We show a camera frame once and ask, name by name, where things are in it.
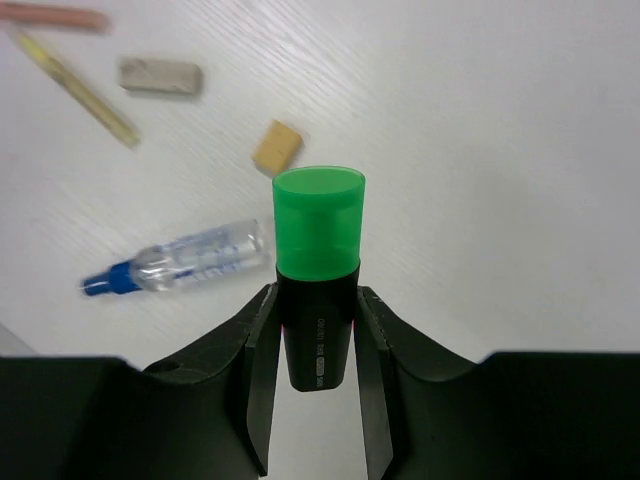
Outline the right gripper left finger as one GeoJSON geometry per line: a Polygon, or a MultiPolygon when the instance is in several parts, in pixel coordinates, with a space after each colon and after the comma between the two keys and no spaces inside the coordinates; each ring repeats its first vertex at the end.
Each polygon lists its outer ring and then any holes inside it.
{"type": "Polygon", "coordinates": [[[1,361],[5,479],[258,479],[268,469],[275,285],[145,369],[111,357],[1,361]]]}

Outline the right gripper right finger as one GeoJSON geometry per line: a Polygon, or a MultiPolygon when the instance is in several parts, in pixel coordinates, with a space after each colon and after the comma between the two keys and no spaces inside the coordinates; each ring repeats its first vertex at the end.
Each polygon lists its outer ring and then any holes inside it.
{"type": "Polygon", "coordinates": [[[635,479],[635,353],[497,352],[474,363],[370,288],[354,323],[372,479],[635,479]]]}

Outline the green cap black highlighter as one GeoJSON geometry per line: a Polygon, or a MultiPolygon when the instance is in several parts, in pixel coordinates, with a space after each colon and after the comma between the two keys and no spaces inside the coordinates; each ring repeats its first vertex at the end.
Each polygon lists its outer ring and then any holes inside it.
{"type": "Polygon", "coordinates": [[[361,172],[338,166],[296,168],[272,181],[277,313],[300,392],[334,389],[344,378],[365,185],[361,172]]]}

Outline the clear glue bottle blue cap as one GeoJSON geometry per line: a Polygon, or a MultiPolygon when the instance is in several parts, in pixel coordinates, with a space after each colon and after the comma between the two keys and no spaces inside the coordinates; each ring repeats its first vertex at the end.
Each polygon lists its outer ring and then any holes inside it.
{"type": "Polygon", "coordinates": [[[261,269],[271,264],[274,222],[235,221],[140,250],[132,258],[82,281],[88,297],[179,287],[261,269]]]}

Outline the tan eraser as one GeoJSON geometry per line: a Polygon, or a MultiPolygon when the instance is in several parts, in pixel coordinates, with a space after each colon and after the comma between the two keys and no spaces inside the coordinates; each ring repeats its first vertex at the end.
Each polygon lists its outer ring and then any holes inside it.
{"type": "Polygon", "coordinates": [[[255,166],[269,175],[285,171],[303,145],[302,136],[286,124],[274,120],[254,151],[255,166]]]}

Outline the yellow slim highlighter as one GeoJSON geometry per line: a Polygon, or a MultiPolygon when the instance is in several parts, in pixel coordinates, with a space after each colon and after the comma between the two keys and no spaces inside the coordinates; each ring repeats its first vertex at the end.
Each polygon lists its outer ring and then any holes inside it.
{"type": "Polygon", "coordinates": [[[131,123],[110,107],[85,81],[46,50],[34,37],[23,30],[14,30],[10,38],[41,71],[81,105],[114,138],[131,149],[139,144],[140,136],[131,123]]]}

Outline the grey-white eraser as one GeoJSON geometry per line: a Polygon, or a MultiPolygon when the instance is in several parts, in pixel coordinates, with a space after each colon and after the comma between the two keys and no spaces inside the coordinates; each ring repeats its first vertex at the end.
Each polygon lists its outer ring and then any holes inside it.
{"type": "Polygon", "coordinates": [[[203,72],[194,63],[141,57],[123,57],[119,84],[128,91],[194,96],[202,89],[203,72]]]}

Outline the pink-orange slim highlighter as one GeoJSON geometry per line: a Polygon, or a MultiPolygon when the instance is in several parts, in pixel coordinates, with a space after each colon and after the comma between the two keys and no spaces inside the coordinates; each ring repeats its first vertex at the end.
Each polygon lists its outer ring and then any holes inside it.
{"type": "Polygon", "coordinates": [[[6,1],[1,2],[1,20],[19,25],[51,26],[91,32],[103,32],[110,24],[105,14],[95,10],[6,1]]]}

